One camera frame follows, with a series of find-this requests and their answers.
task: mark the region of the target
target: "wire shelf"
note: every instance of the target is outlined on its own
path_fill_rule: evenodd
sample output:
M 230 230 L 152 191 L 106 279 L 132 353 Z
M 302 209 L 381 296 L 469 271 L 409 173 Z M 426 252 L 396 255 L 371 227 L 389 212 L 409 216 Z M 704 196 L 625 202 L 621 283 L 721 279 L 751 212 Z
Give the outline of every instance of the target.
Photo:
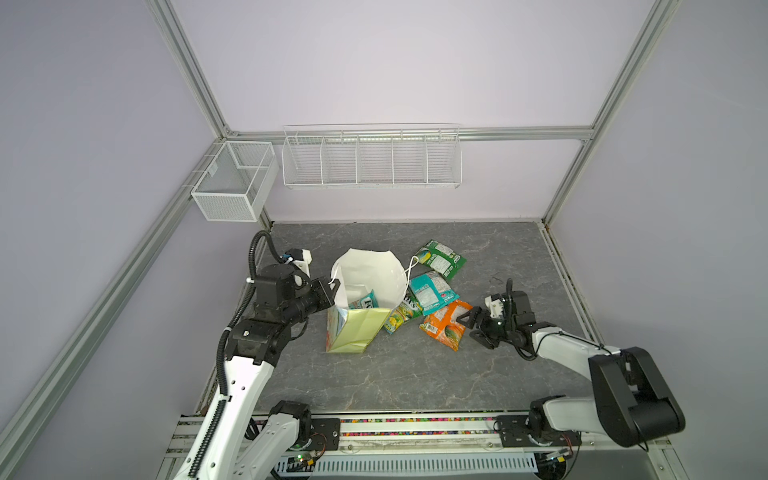
M 208 220 L 257 222 L 279 169 L 270 142 L 225 141 L 192 198 Z
M 367 131 L 362 125 L 325 135 L 328 125 L 302 126 L 283 145 L 289 188 L 458 187 L 462 150 L 457 125 Z

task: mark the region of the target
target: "chip bag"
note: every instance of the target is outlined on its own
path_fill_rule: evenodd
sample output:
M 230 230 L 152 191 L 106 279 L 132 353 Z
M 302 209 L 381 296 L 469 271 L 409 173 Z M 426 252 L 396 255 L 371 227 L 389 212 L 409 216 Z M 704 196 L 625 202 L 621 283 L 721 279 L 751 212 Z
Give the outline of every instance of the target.
M 467 263 L 467 259 L 434 240 L 430 240 L 421 250 L 416 252 L 416 257 L 419 259 L 419 263 L 440 273 L 446 280 L 453 278 L 458 269 Z
M 411 279 L 411 291 L 416 295 L 425 315 L 436 312 L 458 299 L 458 293 L 437 272 L 427 272 Z
M 379 302 L 376 301 L 376 295 L 373 294 L 373 290 L 371 290 L 371 293 L 364 296 L 360 300 L 349 302 L 350 310 L 361 309 L 361 308 L 379 308 Z
M 422 306 L 416 300 L 413 292 L 408 289 L 405 299 L 389 314 L 384 321 L 384 328 L 389 333 L 394 333 L 403 323 L 411 318 L 422 315 Z
M 472 305 L 456 300 L 427 316 L 419 327 L 427 332 L 427 335 L 451 347 L 455 352 L 458 350 L 458 343 L 462 340 L 465 329 L 463 325 L 456 322 L 456 318 L 471 309 Z

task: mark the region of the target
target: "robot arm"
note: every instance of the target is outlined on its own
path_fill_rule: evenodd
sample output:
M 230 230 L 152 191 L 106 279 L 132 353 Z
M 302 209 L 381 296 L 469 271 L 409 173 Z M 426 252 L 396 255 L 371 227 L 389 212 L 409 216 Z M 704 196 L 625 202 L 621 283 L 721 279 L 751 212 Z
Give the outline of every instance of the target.
M 528 296 L 511 290 L 485 299 L 459 322 L 489 349 L 510 343 L 526 360 L 554 360 L 592 382 L 592 397 L 564 396 L 531 403 L 531 437 L 549 431 L 604 433 L 630 447 L 681 432 L 685 417 L 653 359 L 643 349 L 618 349 L 573 336 L 552 323 L 535 321 Z
M 226 385 L 223 389 L 220 386 L 211 403 L 200 430 L 204 433 L 195 438 L 177 480 L 263 480 L 286 450 L 310 442 L 308 406 L 282 401 L 270 411 L 266 425 L 238 458 L 253 407 L 283 349 L 297 338 L 291 336 L 291 327 L 306 322 L 311 313 L 330 308 L 339 287 L 338 280 L 309 279 L 309 251 L 289 250 L 278 257 L 269 235 L 259 232 L 254 241 L 260 237 L 266 237 L 273 256 L 281 263 L 267 266 L 257 275 L 252 273 L 253 279 L 248 279 L 258 292 L 254 317 L 239 319 L 236 315 L 234 325 L 225 330 L 217 368 L 223 368 Z M 246 295 L 240 313 L 249 301 Z

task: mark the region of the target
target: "teal snack bag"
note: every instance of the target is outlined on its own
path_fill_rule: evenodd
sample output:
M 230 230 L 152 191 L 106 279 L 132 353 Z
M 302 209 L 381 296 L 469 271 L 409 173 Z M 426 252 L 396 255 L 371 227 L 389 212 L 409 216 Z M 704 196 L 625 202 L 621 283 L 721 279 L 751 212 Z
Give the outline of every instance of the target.
M 373 290 L 360 300 L 355 300 L 349 304 L 350 310 L 361 308 L 379 308 L 379 302 L 376 301 L 376 295 L 373 294 Z
M 411 291 L 422 306 L 424 315 L 434 313 L 458 300 L 458 293 L 451 290 L 448 282 L 437 272 L 427 272 L 412 279 Z
M 467 263 L 467 259 L 453 249 L 434 240 L 430 240 L 421 250 L 416 252 L 416 256 L 419 258 L 419 263 L 440 273 L 446 280 L 453 278 L 458 269 Z

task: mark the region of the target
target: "orange snack bag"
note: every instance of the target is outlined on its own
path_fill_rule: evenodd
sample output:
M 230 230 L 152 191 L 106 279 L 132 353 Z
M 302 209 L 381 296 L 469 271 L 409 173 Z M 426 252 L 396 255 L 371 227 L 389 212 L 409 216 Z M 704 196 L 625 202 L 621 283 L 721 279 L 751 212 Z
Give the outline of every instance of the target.
M 472 305 L 456 300 L 428 315 L 419 327 L 433 339 L 457 351 L 458 343 L 461 341 L 462 336 L 464 336 L 465 327 L 456 323 L 456 318 L 471 309 Z

